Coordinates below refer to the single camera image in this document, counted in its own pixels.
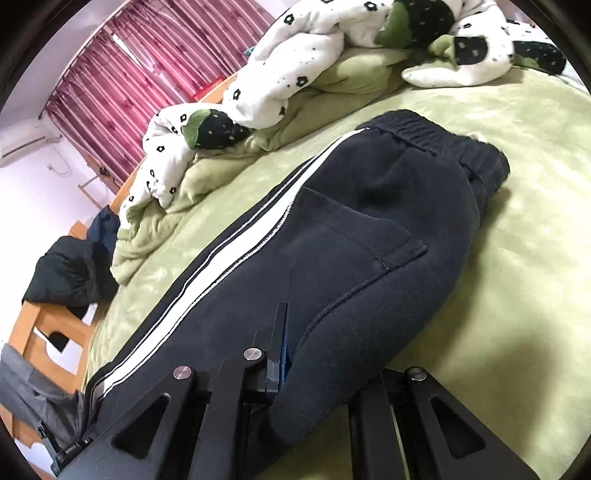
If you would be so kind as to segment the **dark navy striped pants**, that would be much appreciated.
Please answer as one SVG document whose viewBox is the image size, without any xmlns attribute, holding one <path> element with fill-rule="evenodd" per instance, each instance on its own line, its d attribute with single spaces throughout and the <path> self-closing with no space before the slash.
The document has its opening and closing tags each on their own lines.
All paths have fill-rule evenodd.
<svg viewBox="0 0 591 480">
<path fill-rule="evenodd" d="M 409 110 L 339 136 L 209 243 L 92 377 L 91 427 L 106 430 L 177 366 L 242 353 L 286 305 L 267 421 L 297 444 L 439 311 L 509 172 L 495 146 Z"/>
</svg>

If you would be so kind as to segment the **green bed sheet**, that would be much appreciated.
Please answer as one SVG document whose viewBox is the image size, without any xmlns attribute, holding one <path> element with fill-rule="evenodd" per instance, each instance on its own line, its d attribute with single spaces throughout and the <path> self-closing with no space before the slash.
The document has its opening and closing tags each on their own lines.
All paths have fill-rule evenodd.
<svg viewBox="0 0 591 480">
<path fill-rule="evenodd" d="M 543 479 L 590 434 L 590 97 L 515 68 L 478 87 L 405 89 L 259 156 L 185 212 L 100 317 L 86 372 L 111 361 L 205 245 L 333 138 L 409 109 L 494 144 L 511 172 L 456 289 L 393 361 L 432 373 Z"/>
</svg>

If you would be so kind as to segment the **grey garment on footboard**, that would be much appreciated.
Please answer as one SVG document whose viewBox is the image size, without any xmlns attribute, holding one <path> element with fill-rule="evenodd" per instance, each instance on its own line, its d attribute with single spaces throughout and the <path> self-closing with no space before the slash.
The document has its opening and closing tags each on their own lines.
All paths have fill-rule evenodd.
<svg viewBox="0 0 591 480">
<path fill-rule="evenodd" d="M 1 404 L 35 431 L 45 427 L 60 449 L 82 432 L 83 394 L 65 392 L 9 344 L 1 351 Z"/>
</svg>

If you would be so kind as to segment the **black jacket on footboard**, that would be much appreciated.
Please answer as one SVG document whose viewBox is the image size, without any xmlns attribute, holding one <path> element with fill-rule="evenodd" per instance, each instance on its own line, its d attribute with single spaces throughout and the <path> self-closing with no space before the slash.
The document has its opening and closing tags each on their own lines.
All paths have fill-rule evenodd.
<svg viewBox="0 0 591 480">
<path fill-rule="evenodd" d="M 118 284 L 102 243 L 60 237 L 36 263 L 23 302 L 87 307 L 111 300 Z"/>
</svg>

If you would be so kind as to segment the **navy garment on footboard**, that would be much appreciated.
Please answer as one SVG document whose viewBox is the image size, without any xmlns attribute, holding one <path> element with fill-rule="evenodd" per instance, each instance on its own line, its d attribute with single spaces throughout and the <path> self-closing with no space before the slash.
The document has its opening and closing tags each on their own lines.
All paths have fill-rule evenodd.
<svg viewBox="0 0 591 480">
<path fill-rule="evenodd" d="M 110 257 L 113 256 L 120 220 L 109 206 L 94 217 L 86 232 L 86 239 L 101 244 Z"/>
</svg>

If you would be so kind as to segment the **white air conditioner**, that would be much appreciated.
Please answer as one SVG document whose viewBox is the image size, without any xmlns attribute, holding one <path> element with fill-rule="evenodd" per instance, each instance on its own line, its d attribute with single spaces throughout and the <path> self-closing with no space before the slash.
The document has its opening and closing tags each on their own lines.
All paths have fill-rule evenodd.
<svg viewBox="0 0 591 480">
<path fill-rule="evenodd" d="M 34 120 L 1 130 L 1 166 L 5 167 L 52 143 L 62 135 L 42 121 Z"/>
</svg>

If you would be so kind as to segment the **green fleece blanket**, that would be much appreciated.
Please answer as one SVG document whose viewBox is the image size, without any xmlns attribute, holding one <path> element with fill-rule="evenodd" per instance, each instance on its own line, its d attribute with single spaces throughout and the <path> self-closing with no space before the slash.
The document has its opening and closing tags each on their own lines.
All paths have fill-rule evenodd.
<svg viewBox="0 0 591 480">
<path fill-rule="evenodd" d="M 160 206 L 147 184 L 168 166 L 166 158 L 144 159 L 119 209 L 120 227 L 111 274 L 125 285 L 147 257 L 173 233 L 185 212 L 214 190 L 228 184 L 259 156 L 279 150 L 360 108 L 388 96 L 404 85 L 402 71 L 409 54 L 392 49 L 349 48 L 311 84 L 290 99 L 287 114 L 273 127 L 254 131 L 245 141 L 224 150 L 191 151 L 172 183 L 171 202 Z"/>
</svg>

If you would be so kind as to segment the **pink red curtain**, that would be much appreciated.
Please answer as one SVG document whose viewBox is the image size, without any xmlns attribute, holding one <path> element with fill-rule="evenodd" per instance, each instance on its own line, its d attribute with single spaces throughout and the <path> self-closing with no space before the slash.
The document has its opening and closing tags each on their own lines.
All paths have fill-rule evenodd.
<svg viewBox="0 0 591 480">
<path fill-rule="evenodd" d="M 83 46 L 44 112 L 120 186 L 152 116 L 242 68 L 272 21 L 256 1 L 131 1 Z"/>
</svg>

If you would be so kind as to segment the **white floral comforter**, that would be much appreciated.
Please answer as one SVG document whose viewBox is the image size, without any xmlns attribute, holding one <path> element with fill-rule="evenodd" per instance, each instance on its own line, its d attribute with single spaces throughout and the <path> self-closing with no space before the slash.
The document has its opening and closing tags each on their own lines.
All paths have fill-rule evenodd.
<svg viewBox="0 0 591 480">
<path fill-rule="evenodd" d="M 266 31 L 221 104 L 178 104 L 152 117 L 145 160 L 121 209 L 152 200 L 167 208 L 197 151 L 225 149 L 276 125 L 290 98 L 334 66 L 346 46 L 428 51 L 433 60 L 402 73 L 420 88 L 481 85 L 513 66 L 574 72 L 542 30 L 507 19 L 494 1 L 300 1 Z"/>
</svg>

